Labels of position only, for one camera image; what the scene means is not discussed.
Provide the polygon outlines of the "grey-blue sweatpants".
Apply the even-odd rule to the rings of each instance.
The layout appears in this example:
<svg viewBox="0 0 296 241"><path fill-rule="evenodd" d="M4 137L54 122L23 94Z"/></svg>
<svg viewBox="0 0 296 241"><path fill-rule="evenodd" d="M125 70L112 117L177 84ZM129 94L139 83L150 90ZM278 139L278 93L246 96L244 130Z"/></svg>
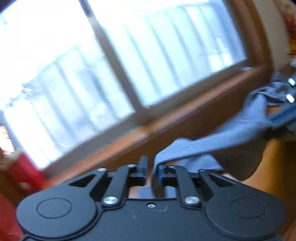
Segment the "grey-blue sweatpants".
<svg viewBox="0 0 296 241"><path fill-rule="evenodd" d="M274 72L270 84L250 92L243 109L216 132L197 140L179 138L160 151L154 159L151 186L139 189L139 198L175 197L172 188L158 183L159 166L173 161L193 173L226 172L239 181L252 176L274 138L270 116L280 111L287 102L285 95L292 91L288 78Z"/></svg>

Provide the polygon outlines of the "red box with cream lid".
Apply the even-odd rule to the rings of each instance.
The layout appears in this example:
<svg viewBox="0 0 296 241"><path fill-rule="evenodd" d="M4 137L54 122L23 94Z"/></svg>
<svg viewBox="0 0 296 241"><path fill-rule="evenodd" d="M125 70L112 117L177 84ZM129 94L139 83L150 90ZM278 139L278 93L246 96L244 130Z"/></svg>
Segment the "red box with cream lid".
<svg viewBox="0 0 296 241"><path fill-rule="evenodd" d="M1 170L27 194L42 190L46 178L25 152L14 151L1 154Z"/></svg>

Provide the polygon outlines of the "red and pink curtain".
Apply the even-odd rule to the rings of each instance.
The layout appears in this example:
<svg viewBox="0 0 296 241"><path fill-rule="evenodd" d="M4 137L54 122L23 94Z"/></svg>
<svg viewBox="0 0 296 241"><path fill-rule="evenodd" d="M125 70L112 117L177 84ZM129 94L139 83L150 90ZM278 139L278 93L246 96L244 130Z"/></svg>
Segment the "red and pink curtain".
<svg viewBox="0 0 296 241"><path fill-rule="evenodd" d="M0 236L3 241L20 240L23 232L16 221L16 209L1 193Z"/></svg>

